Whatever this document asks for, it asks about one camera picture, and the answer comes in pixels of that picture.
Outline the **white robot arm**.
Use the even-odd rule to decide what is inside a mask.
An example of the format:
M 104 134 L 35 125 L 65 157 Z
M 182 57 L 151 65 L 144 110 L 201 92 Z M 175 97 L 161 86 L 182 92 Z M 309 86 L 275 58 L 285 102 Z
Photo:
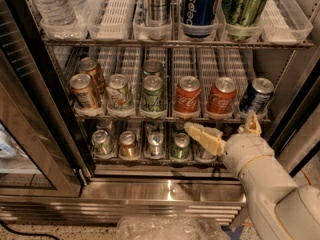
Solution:
M 249 217 L 262 240 L 320 240 L 319 189 L 293 180 L 261 137 L 254 111 L 243 131 L 226 141 L 216 128 L 187 122 L 184 129 L 240 181 Z

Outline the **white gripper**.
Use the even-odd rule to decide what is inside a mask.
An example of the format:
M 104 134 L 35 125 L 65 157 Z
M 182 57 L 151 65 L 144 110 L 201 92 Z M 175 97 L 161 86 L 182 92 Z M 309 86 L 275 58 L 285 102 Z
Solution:
M 253 110 L 248 111 L 244 126 L 245 133 L 232 135 L 226 144 L 222 140 L 223 133 L 216 128 L 186 122 L 184 129 L 211 155 L 223 154 L 221 160 L 233 177 L 238 177 L 250 162 L 274 156 L 274 150 L 260 137 L 261 126 Z

